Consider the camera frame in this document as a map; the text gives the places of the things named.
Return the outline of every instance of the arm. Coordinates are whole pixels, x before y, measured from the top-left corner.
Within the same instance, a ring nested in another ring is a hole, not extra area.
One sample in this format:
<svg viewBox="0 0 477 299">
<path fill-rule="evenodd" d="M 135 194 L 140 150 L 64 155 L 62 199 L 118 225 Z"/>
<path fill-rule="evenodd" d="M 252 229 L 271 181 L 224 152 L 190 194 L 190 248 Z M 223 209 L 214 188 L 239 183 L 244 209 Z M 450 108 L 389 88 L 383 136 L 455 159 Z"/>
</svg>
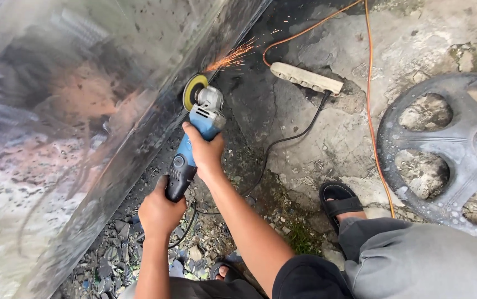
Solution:
<svg viewBox="0 0 477 299">
<path fill-rule="evenodd" d="M 166 199 L 167 182 L 167 177 L 162 176 L 139 208 L 139 218 L 146 237 L 135 299 L 170 298 L 168 240 L 187 207 L 185 197 L 178 203 Z"/>
<path fill-rule="evenodd" d="M 207 142 L 189 123 L 183 123 L 183 129 L 192 142 L 198 176 L 209 187 L 246 266 L 271 296 L 277 273 L 294 257 L 294 252 L 226 178 L 220 162 L 224 150 L 222 135 L 219 134 L 213 141 Z"/>
</svg>

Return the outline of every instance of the black power cord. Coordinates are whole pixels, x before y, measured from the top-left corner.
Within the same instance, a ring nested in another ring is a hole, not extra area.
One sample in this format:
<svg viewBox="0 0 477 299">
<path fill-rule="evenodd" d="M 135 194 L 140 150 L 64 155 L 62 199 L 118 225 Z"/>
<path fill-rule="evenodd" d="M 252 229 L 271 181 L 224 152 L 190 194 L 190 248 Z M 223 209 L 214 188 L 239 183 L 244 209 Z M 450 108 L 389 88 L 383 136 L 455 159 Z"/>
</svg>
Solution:
<svg viewBox="0 0 477 299">
<path fill-rule="evenodd" d="M 318 106 L 318 110 L 316 111 L 316 114 L 312 118 L 312 121 L 310 122 L 309 126 L 305 129 L 305 131 L 297 134 L 296 136 L 292 136 L 292 137 L 289 137 L 289 138 L 283 138 L 283 139 L 274 141 L 266 148 L 265 160 L 262 163 L 261 174 L 259 175 L 259 178 L 257 179 L 257 181 L 255 181 L 255 184 L 253 184 L 253 186 L 251 186 L 248 190 L 246 190 L 244 193 L 242 193 L 242 196 L 248 196 L 249 194 L 251 194 L 251 192 L 255 189 L 255 187 L 257 187 L 257 185 L 259 185 L 259 183 L 261 183 L 262 176 L 264 175 L 265 170 L 266 170 L 266 164 L 268 163 L 268 154 L 270 153 L 270 149 L 278 143 L 281 143 L 281 142 L 284 142 L 284 141 L 289 141 L 289 140 L 292 140 L 292 139 L 296 139 L 296 138 L 299 138 L 299 137 L 305 135 L 306 133 L 308 133 L 310 131 L 310 129 L 312 129 L 312 126 L 314 126 L 314 124 L 316 122 L 316 119 L 318 119 L 318 115 L 320 115 L 322 107 L 324 106 L 325 102 L 327 101 L 327 99 L 329 98 L 330 95 L 331 95 L 330 91 L 325 91 L 324 96 L 322 98 L 322 101 L 320 102 L 320 105 Z M 191 221 L 189 222 L 189 225 L 187 226 L 187 229 L 185 230 L 185 234 L 183 234 L 183 236 L 179 239 L 179 241 L 175 242 L 174 245 L 169 246 L 168 249 L 176 247 L 177 245 L 179 245 L 185 239 L 185 237 L 187 236 L 187 233 L 189 232 L 189 229 L 191 228 L 192 224 L 194 223 L 194 219 L 196 218 L 196 215 L 198 213 L 203 214 L 203 215 L 218 215 L 218 214 L 220 214 L 219 212 L 208 213 L 208 212 L 199 211 L 196 207 L 196 201 L 195 200 L 193 200 L 193 202 L 192 202 L 192 207 L 194 209 L 194 212 L 192 213 Z"/>
</svg>

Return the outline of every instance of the white power strip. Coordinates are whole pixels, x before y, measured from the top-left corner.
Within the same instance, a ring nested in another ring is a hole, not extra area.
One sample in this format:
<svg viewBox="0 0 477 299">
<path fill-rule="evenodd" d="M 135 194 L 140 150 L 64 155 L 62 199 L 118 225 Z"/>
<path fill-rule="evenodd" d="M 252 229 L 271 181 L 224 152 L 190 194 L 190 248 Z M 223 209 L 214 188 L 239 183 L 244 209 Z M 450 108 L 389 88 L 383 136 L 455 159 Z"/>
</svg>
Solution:
<svg viewBox="0 0 477 299">
<path fill-rule="evenodd" d="M 340 93 L 342 85 L 344 85 L 342 82 L 282 62 L 274 62 L 270 67 L 270 71 L 281 79 L 311 88 L 316 92 L 325 93 L 325 90 L 327 90 L 337 95 Z"/>
</svg>

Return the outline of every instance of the hand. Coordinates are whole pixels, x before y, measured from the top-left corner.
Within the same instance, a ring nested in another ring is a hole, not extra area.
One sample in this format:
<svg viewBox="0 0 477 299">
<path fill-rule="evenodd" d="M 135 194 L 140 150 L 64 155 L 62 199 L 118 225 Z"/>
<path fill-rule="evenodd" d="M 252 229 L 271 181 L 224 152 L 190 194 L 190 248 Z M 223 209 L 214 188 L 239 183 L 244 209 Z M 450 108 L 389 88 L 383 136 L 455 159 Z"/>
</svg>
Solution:
<svg viewBox="0 0 477 299">
<path fill-rule="evenodd" d="M 159 178 L 155 189 L 144 198 L 141 207 L 139 207 L 139 219 L 146 239 L 158 236 L 166 237 L 168 240 L 187 209 L 185 196 L 177 203 L 173 203 L 165 197 L 167 183 L 168 176 Z"/>
<path fill-rule="evenodd" d="M 198 167 L 198 176 L 207 183 L 216 174 L 223 174 L 222 153 L 224 152 L 224 138 L 218 133 L 212 141 L 205 141 L 189 122 L 183 123 L 183 131 L 189 136 L 192 143 L 192 156 Z"/>
</svg>

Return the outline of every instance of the grinder body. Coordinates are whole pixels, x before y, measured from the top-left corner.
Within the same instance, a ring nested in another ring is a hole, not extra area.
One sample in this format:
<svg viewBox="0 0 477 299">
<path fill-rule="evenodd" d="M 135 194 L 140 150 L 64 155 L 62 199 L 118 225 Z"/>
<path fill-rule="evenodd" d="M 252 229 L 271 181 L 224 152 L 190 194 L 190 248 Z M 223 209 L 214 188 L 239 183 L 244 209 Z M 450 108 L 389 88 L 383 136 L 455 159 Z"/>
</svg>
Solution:
<svg viewBox="0 0 477 299">
<path fill-rule="evenodd" d="M 226 123 L 222 115 L 222 93 L 212 86 L 207 86 L 195 95 L 196 104 L 189 112 L 190 123 L 200 132 L 203 139 L 211 141 L 220 133 Z M 169 168 L 168 186 L 165 196 L 172 202 L 178 202 L 190 183 L 198 167 L 192 156 L 192 144 L 187 134 L 177 149 Z"/>
</svg>

